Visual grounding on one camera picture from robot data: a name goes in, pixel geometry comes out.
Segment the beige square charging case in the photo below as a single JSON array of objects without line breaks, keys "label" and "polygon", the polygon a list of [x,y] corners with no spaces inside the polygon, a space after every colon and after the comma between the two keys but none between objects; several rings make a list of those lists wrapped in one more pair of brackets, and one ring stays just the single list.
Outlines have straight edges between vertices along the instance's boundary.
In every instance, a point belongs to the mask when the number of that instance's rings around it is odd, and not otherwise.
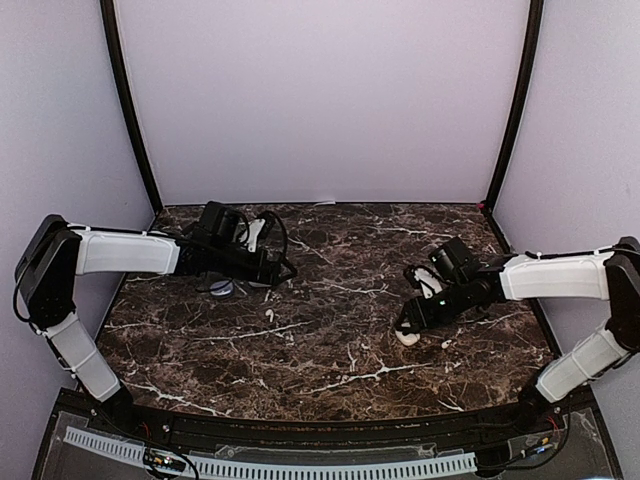
[{"label": "beige square charging case", "polygon": [[395,334],[401,344],[406,347],[413,346],[420,340],[419,333],[403,333],[401,331],[396,331]]}]

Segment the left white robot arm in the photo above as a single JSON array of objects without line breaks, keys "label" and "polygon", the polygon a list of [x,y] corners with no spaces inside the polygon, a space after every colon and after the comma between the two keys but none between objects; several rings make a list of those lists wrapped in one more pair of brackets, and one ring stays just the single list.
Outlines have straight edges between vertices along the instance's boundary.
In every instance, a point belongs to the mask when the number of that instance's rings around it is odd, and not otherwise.
[{"label": "left white robot arm", "polygon": [[77,280],[130,273],[217,274],[228,283],[274,288],[297,275],[288,246],[288,232],[275,212],[262,211],[249,220],[238,209],[214,201],[179,233],[94,227],[51,214],[17,263],[12,306],[15,316],[44,337],[62,366],[103,406],[103,421],[120,436],[131,436],[141,427],[140,412],[129,405],[129,390],[80,319]]}]

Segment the white oval charging case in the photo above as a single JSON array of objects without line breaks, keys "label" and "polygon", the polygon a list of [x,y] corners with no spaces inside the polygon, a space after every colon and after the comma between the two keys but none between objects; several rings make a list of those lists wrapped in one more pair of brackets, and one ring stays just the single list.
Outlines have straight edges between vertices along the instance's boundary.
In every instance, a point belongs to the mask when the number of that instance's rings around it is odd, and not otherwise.
[{"label": "white oval charging case", "polygon": [[262,282],[249,281],[248,284],[253,288],[269,288],[270,287],[269,284],[265,284]]}]

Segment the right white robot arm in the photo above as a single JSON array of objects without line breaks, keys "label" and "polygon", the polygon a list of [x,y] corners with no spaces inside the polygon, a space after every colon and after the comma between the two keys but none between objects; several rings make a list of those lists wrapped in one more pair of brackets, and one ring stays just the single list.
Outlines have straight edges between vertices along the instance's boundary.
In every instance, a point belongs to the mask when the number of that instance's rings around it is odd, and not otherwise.
[{"label": "right white robot arm", "polygon": [[489,260],[476,257],[455,237],[430,252],[429,260],[429,266],[410,265],[404,272],[419,292],[404,303],[394,323],[406,346],[424,331],[495,303],[583,298],[608,304],[609,316],[598,329],[551,361],[522,392],[522,403],[510,413],[511,426],[521,434],[547,420],[550,404],[639,352],[639,241],[633,236],[595,250],[526,251]]}]

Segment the purple round charging case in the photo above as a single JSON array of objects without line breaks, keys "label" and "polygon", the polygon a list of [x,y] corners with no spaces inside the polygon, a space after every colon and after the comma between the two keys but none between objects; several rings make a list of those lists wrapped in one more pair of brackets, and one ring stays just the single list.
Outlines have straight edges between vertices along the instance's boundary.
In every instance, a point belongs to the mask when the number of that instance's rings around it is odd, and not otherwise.
[{"label": "purple round charging case", "polygon": [[217,298],[226,298],[234,293],[234,289],[232,280],[220,280],[210,285],[209,293]]}]

